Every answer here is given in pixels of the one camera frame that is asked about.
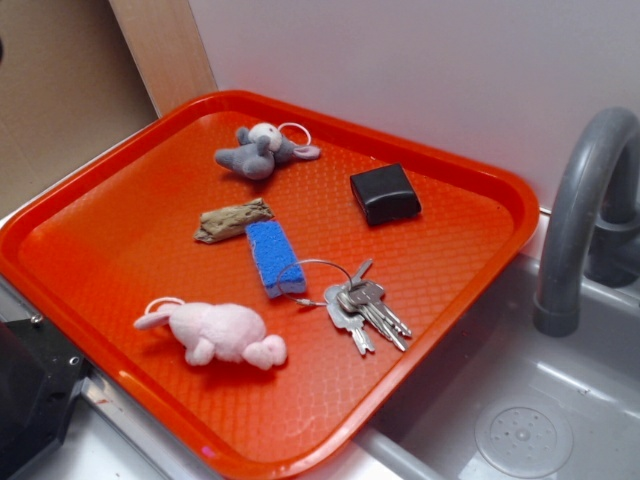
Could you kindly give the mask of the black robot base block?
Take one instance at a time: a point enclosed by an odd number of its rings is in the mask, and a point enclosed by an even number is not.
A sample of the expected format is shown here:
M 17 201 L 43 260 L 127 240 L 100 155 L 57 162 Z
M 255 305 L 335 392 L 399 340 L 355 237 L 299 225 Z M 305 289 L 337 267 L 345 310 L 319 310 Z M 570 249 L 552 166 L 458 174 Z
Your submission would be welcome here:
M 60 448 L 87 375 L 82 352 L 41 315 L 1 324 L 1 477 Z

